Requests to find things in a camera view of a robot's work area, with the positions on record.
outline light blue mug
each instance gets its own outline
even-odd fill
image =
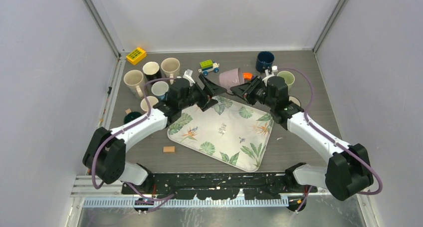
[[[168,91],[169,85],[164,81],[158,81],[151,87],[152,94],[155,95],[160,101],[163,101],[166,98],[166,93]]]

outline wooden block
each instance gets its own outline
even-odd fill
[[[174,146],[164,146],[163,152],[164,153],[173,153],[173,152],[175,152],[175,147]]]

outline green lego block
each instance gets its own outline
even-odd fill
[[[202,61],[200,62],[201,69],[210,68],[213,66],[212,60]]]

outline mug handle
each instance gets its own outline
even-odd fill
[[[137,86],[137,87],[136,87],[136,89],[137,89],[138,96],[139,96],[140,98],[143,98],[143,97],[144,97],[144,94],[143,94],[143,92],[141,91],[141,87],[140,87],[140,86]]]

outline robotic arm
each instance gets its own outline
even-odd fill
[[[125,162],[126,152],[148,135],[174,123],[181,116],[183,109],[196,104],[202,111],[206,111],[217,104],[216,100],[211,99],[213,96],[226,92],[224,88],[210,82],[203,75],[199,76],[204,84],[204,88],[201,89],[192,80],[191,73],[188,72],[184,78],[175,80],[167,93],[167,99],[154,106],[147,120],[117,135],[101,151],[96,174],[106,184],[121,180],[141,185],[146,180],[148,171],[143,166]],[[343,201],[373,184],[373,176],[364,166],[308,125],[304,118],[304,110],[289,101],[288,88],[283,78],[272,76],[266,79],[265,84],[260,77],[256,77],[250,82],[232,87],[231,91],[250,105],[258,101],[270,107],[275,123],[303,139],[327,163],[327,167],[313,167],[299,163],[288,168],[284,176],[288,187],[312,185],[325,188],[335,198]],[[84,165],[91,168],[94,154],[105,139],[142,118],[145,118],[145,115],[110,131],[102,127],[97,129],[85,153]],[[351,146],[336,139],[313,120],[309,119],[309,121],[338,143],[348,146],[350,151],[370,164],[367,150],[362,145]]]

